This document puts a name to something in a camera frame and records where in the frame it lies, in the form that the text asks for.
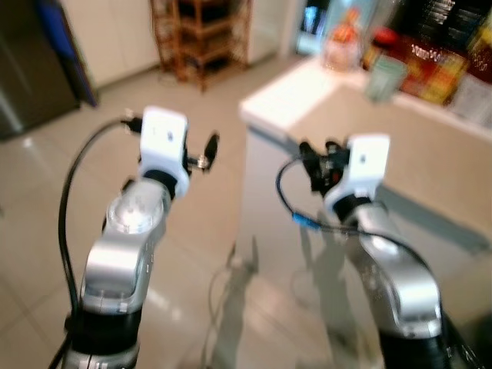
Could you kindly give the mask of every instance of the wooden shelf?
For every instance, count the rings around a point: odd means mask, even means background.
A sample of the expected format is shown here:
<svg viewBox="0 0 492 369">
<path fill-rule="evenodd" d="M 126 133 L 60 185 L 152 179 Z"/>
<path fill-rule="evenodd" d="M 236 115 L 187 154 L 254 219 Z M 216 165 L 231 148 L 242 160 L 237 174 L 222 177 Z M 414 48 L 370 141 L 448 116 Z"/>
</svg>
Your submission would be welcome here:
<svg viewBox="0 0 492 369">
<path fill-rule="evenodd" d="M 199 27 L 197 22 L 193 18 L 181 19 L 181 29 L 199 38 L 208 37 L 225 31 L 231 28 L 233 24 L 233 17 L 227 17 L 224 19 L 219 19 L 217 21 L 207 22 L 204 23 L 202 27 Z"/>
<path fill-rule="evenodd" d="M 179 0 L 181 4 L 194 5 L 194 0 Z M 231 2 L 231 0 L 201 0 L 201 6 L 218 6 Z"/>
<path fill-rule="evenodd" d="M 172 22 L 173 18 L 172 15 L 166 14 L 166 13 L 158 13 L 154 15 L 155 20 L 158 21 L 167 21 L 167 22 Z"/>
<path fill-rule="evenodd" d="M 230 75 L 234 75 L 243 70 L 244 66 L 232 59 L 228 60 L 228 63 L 222 66 L 220 69 L 205 69 L 204 82 L 206 85 L 220 81 L 223 78 L 227 78 Z M 187 65 L 186 67 L 187 77 L 190 81 L 196 81 L 198 84 L 202 82 L 198 69 L 193 65 Z"/>
<path fill-rule="evenodd" d="M 157 35 L 155 36 L 156 37 L 156 40 L 157 40 L 157 43 L 159 45 L 163 45 L 163 46 L 169 46 L 172 44 L 173 42 L 173 38 L 172 36 L 163 36 L 163 35 Z"/>
<path fill-rule="evenodd" d="M 207 41 L 189 41 L 181 46 L 184 55 L 193 58 L 197 64 L 204 65 L 228 56 L 232 50 L 230 35 L 218 35 Z"/>
</svg>

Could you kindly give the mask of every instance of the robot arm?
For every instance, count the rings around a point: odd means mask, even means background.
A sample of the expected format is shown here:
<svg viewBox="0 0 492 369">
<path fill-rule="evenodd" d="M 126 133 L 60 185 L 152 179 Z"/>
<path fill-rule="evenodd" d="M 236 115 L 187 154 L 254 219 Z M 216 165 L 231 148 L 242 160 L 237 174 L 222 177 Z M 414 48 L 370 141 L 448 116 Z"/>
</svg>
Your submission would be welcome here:
<svg viewBox="0 0 492 369">
<path fill-rule="evenodd" d="M 389 147 L 388 136 L 366 135 L 351 138 L 345 147 L 328 142 L 325 156 L 314 155 L 306 142 L 300 149 L 311 189 L 324 197 L 327 212 L 360 231 L 348 235 L 347 257 L 361 276 L 386 368 L 446 368 L 437 282 L 414 251 L 401 247 L 406 241 L 386 208 L 374 202 Z"/>
<path fill-rule="evenodd" d="M 209 170 L 218 146 L 189 158 L 187 119 L 149 107 L 141 126 L 141 177 L 130 181 L 108 207 L 101 237 L 92 247 L 75 321 L 65 323 L 71 347 L 63 368 L 130 369 L 138 357 L 138 327 L 147 295 L 154 251 L 165 234 L 174 198 L 186 195 L 191 167 Z"/>
</svg>

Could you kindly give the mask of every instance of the black cable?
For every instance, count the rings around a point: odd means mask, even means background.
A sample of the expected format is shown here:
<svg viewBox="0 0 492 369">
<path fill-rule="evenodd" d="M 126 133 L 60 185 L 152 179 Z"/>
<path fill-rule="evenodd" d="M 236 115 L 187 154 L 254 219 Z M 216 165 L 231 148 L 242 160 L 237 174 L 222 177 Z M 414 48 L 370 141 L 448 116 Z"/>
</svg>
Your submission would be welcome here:
<svg viewBox="0 0 492 369">
<path fill-rule="evenodd" d="M 65 352 L 67 352 L 68 348 L 70 347 L 70 344 L 71 337 L 67 334 L 60 348 L 58 349 L 58 351 L 56 351 L 56 354 L 53 357 L 52 362 L 49 364 L 48 369 L 56 369 L 58 367 L 60 361 L 62 361 L 63 357 L 65 356 Z"/>
<path fill-rule="evenodd" d="M 68 209 L 68 197 L 70 195 L 71 183 L 73 182 L 75 173 L 88 153 L 91 146 L 107 131 L 113 129 L 117 126 L 122 126 L 124 122 L 117 120 L 111 121 L 102 127 L 100 127 L 87 141 L 84 147 L 80 150 L 77 158 L 72 163 L 70 170 L 68 171 L 67 178 L 63 184 L 63 190 L 61 191 L 60 208 L 58 212 L 58 243 L 60 247 L 61 262 L 63 263 L 63 270 L 65 272 L 65 279 L 68 285 L 68 293 L 70 294 L 70 305 L 71 305 L 71 318 L 72 322 L 75 321 L 75 317 L 78 313 L 78 292 L 77 283 L 75 281 L 73 267 L 71 265 L 70 253 L 68 251 L 67 245 L 67 209 Z M 63 344 L 58 349 L 58 352 L 53 357 L 49 368 L 56 368 L 60 361 L 62 360 L 65 352 L 70 347 L 71 335 L 68 332 Z"/>
<path fill-rule="evenodd" d="M 309 227 L 314 230 L 319 230 L 323 232 L 329 232 L 329 233 L 342 233 L 346 235 L 360 235 L 360 236 L 368 236 L 368 237 L 379 237 L 383 238 L 389 242 L 392 242 L 396 244 L 397 246 L 400 246 L 403 248 L 410 256 L 415 258 L 419 264 L 421 264 L 424 268 L 427 269 L 427 271 L 430 273 L 430 275 L 433 276 L 435 280 L 437 280 L 434 276 L 434 273 L 431 270 L 431 267 L 427 264 L 427 262 L 416 252 L 414 251 L 413 248 L 411 248 L 408 244 L 404 243 L 403 241 L 400 241 L 394 237 L 391 237 L 387 234 L 381 234 L 377 232 L 369 232 L 369 231 L 364 231 L 361 230 L 357 227 L 347 227 L 347 226 L 337 226 L 337 225 L 330 225 L 330 224 L 324 224 L 322 222 L 319 222 L 319 220 L 313 218 L 309 214 L 306 214 L 302 211 L 296 210 L 292 207 L 292 205 L 288 202 L 287 198 L 285 197 L 285 194 L 282 190 L 281 186 L 281 180 L 282 177 L 284 176 L 284 173 L 293 165 L 295 165 L 298 161 L 302 162 L 303 160 L 308 160 L 309 158 L 306 158 L 305 156 L 296 156 L 292 158 L 290 161 L 288 161 L 278 172 L 277 177 L 275 179 L 275 186 L 277 189 L 278 197 L 280 198 L 282 204 L 286 207 L 286 209 L 291 213 L 292 219 L 300 224 L 301 226 Z M 317 156 L 317 159 L 328 159 L 327 156 L 322 156 L 319 155 Z M 442 330 L 442 335 L 445 340 L 445 344 L 448 346 L 450 344 L 450 332 L 453 335 L 453 342 L 458 344 L 460 356 L 462 359 L 469 365 L 473 365 L 473 369 L 484 369 L 485 366 L 480 364 L 479 360 L 477 359 L 476 355 L 474 354 L 473 350 L 465 344 L 463 339 L 460 338 L 459 333 L 457 332 L 456 328 L 451 323 L 450 318 L 446 315 L 444 312 L 444 308 L 442 305 L 442 302 L 440 301 L 440 313 L 441 313 L 441 330 Z"/>
</svg>

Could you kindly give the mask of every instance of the stainless steel refrigerator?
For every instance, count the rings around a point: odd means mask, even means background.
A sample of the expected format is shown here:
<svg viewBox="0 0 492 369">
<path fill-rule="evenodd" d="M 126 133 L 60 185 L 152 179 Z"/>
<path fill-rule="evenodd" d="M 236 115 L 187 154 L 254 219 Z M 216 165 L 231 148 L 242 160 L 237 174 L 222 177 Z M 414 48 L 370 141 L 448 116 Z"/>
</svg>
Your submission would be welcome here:
<svg viewBox="0 0 492 369">
<path fill-rule="evenodd" d="M 34 0 L 1 0 L 0 139 L 77 107 Z"/>
</svg>

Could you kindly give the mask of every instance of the wooden rack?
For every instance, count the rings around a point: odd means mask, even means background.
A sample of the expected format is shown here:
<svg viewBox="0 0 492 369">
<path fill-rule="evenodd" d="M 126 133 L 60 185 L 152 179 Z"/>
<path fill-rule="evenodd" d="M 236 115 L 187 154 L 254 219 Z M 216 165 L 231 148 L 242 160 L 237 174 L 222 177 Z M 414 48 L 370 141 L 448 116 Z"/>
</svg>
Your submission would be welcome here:
<svg viewBox="0 0 492 369">
<path fill-rule="evenodd" d="M 163 71 L 202 91 L 248 66 L 251 0 L 151 0 Z"/>
</svg>

